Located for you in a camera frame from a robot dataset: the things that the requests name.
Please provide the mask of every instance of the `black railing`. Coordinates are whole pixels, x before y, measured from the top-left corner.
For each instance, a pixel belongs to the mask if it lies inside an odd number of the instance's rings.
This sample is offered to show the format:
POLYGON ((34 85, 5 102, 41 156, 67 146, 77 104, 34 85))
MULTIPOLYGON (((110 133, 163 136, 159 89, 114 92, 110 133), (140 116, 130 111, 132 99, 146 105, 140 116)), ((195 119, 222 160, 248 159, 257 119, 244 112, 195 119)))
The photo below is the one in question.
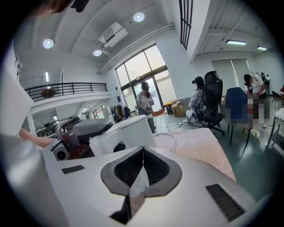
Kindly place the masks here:
POLYGON ((69 94, 90 92, 107 92, 105 83, 54 83, 25 89, 28 95, 36 102, 46 98, 53 98, 69 94))
POLYGON ((193 6, 193 0, 179 0, 179 10, 181 14, 181 43, 186 50, 189 41, 189 32, 191 30, 192 6, 193 6))

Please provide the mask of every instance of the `shelf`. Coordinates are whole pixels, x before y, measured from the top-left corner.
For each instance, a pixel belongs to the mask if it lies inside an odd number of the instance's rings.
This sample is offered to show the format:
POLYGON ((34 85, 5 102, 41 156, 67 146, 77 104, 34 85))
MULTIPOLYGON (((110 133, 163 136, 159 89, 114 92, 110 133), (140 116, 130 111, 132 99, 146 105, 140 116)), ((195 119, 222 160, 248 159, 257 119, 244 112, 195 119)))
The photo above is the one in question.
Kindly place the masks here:
POLYGON ((281 136, 279 133, 275 133, 271 137, 271 140, 275 142, 278 146, 280 146, 282 150, 284 150, 284 137, 283 136, 281 136))

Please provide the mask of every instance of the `cardboard box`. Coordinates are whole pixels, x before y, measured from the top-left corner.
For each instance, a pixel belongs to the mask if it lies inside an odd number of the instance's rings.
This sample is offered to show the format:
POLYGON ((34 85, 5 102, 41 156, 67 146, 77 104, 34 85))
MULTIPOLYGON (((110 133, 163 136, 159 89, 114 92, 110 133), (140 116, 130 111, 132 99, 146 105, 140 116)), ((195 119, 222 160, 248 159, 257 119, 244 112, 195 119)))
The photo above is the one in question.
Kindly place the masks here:
POLYGON ((175 117, 185 115, 185 111, 183 109, 183 105, 180 99, 172 101, 172 109, 175 117))

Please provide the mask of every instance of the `ceiling light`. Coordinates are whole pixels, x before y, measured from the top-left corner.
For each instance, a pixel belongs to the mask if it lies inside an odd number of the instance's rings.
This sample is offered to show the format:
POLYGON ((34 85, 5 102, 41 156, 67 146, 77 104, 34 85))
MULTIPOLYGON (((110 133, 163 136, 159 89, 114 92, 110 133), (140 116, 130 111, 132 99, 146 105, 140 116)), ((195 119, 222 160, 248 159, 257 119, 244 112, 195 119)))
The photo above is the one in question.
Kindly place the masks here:
POLYGON ((46 80, 46 82, 49 82, 48 72, 45 73, 45 80, 46 80))
POLYGON ((235 45, 246 45, 247 43, 246 42, 242 42, 242 41, 235 41, 235 40, 227 40, 226 41, 227 44, 235 44, 235 45))
POLYGON ((143 21, 145 18, 144 14, 141 13, 141 12, 138 12, 134 15, 133 19, 136 21, 136 22, 141 22, 143 21))
POLYGON ((53 47, 53 44, 54 44, 54 42, 53 42, 52 39, 46 39, 43 42, 43 47, 46 48, 46 49, 50 49, 50 48, 53 47))
POLYGON ((102 54, 102 51, 101 50, 95 50, 94 52, 93 52, 93 55, 94 56, 100 56, 102 54))
POLYGON ((265 48, 265 47, 257 47, 257 49, 258 50, 262 50, 262 51, 266 51, 267 50, 267 48, 265 48))

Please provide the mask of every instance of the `chair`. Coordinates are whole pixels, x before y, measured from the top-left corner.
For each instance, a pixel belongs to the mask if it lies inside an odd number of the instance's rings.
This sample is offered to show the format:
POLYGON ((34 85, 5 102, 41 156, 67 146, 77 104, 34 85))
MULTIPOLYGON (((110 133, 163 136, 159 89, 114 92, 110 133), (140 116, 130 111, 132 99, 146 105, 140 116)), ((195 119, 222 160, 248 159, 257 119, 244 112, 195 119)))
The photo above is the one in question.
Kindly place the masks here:
POLYGON ((225 135, 225 132, 217 127, 220 126, 223 116, 219 113, 219 105, 221 105, 221 97, 223 91, 223 82, 219 80, 216 71, 209 72, 205 75, 205 85, 203 91, 203 105, 204 113, 198 113, 198 109, 194 108, 195 114, 193 117, 197 118, 199 122, 207 122, 206 128, 216 130, 225 135))
POLYGON ((271 105, 273 105, 273 102, 275 102, 274 109, 276 108, 276 102, 278 102, 278 108, 279 108, 280 102, 281 102, 281 106, 283 105, 283 99, 278 93, 276 93, 275 91, 272 91, 272 96, 273 96, 273 100, 272 100, 271 105))
POLYGON ((228 120, 228 133, 231 128, 230 144, 232 143, 234 124, 246 124, 249 123, 248 137, 245 144, 245 148, 248 145, 249 135, 252 125, 252 118, 248 115, 248 96, 240 87, 229 88, 225 97, 226 105, 226 119, 228 120))

